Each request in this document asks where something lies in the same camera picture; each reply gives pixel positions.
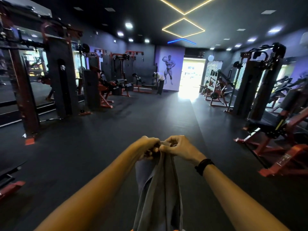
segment white patterned screen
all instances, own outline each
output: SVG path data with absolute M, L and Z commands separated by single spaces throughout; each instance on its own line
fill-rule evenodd
M 243 74 L 244 74 L 245 68 L 246 68 L 246 63 L 243 63 L 243 67 L 241 68 L 240 74 L 239 74 L 238 79 L 237 79 L 237 83 L 236 83 L 236 87 L 235 87 L 236 89 L 239 89 L 240 86 L 241 86 L 242 78 L 243 78 Z M 235 82 L 235 79 L 236 79 L 236 76 L 237 76 L 237 72 L 238 72 L 238 69 L 236 70 L 236 74 L 235 74 L 233 82 Z
M 221 69 L 222 67 L 222 62 L 223 61 L 212 61 L 212 62 L 208 62 L 207 66 L 206 66 L 206 71 L 205 71 L 205 77 L 204 77 L 204 84 L 207 80 L 210 80 L 210 75 L 211 75 L 211 71 L 218 71 L 219 69 Z

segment black ceiling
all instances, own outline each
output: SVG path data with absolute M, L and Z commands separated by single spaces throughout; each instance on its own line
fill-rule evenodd
M 54 2 L 33 0 L 53 11 Z M 183 12 L 187 12 L 206 0 L 166 0 Z M 261 42 L 272 37 L 267 32 L 276 26 L 282 26 L 277 34 L 286 34 L 308 26 L 308 0 L 213 0 L 206 5 L 182 15 L 161 0 L 63 0 L 63 8 L 93 25 L 113 35 L 123 31 L 124 39 L 133 38 L 134 42 L 143 42 L 149 38 L 152 44 L 166 45 L 168 41 L 179 37 L 162 31 L 162 28 L 181 19 L 195 23 L 205 32 L 189 36 L 186 39 L 196 45 L 179 41 L 174 44 L 185 47 L 226 49 L 234 48 L 238 43 L 245 46 L 251 37 Z M 83 11 L 74 10 L 80 7 Z M 112 7 L 115 12 L 108 12 Z M 276 10 L 271 15 L 262 15 L 265 10 Z M 132 30 L 125 29 L 125 22 L 133 24 Z M 199 29 L 187 21 L 166 30 L 184 36 Z

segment bracelet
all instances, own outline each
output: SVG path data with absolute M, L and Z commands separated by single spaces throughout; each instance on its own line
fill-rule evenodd
M 204 159 L 199 163 L 198 166 L 195 167 L 195 169 L 197 170 L 198 174 L 203 176 L 203 171 L 209 164 L 215 165 L 210 159 Z

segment forearm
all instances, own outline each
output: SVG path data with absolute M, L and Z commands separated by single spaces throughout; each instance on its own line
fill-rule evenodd
M 214 165 L 205 168 L 203 177 L 237 231 L 289 230 Z
M 99 212 L 113 199 L 138 160 L 131 145 L 105 170 L 53 211 L 36 231 L 86 230 Z

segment gray towel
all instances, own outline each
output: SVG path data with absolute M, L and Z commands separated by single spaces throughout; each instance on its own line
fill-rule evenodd
M 173 156 L 161 153 L 136 163 L 139 204 L 134 231 L 174 231 L 183 228 L 183 208 Z

